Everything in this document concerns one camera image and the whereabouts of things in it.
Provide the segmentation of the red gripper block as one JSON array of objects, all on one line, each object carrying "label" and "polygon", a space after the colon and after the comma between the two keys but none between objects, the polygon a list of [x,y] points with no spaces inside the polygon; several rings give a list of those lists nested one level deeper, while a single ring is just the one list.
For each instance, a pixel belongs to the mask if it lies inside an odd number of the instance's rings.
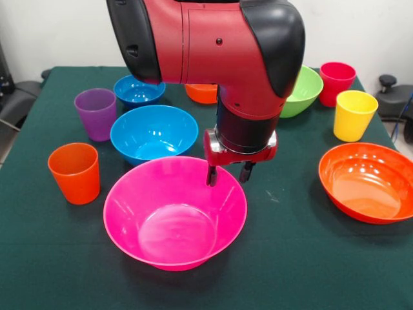
[{"label": "red gripper block", "polygon": [[205,159],[209,166],[206,176],[206,184],[214,187],[217,181],[217,167],[233,163],[243,163],[239,175],[239,182],[246,183],[252,174],[255,165],[262,161],[272,160],[277,152],[277,134],[273,131],[265,148],[252,154],[234,152],[218,140],[214,129],[207,129],[203,134],[203,148]]}]

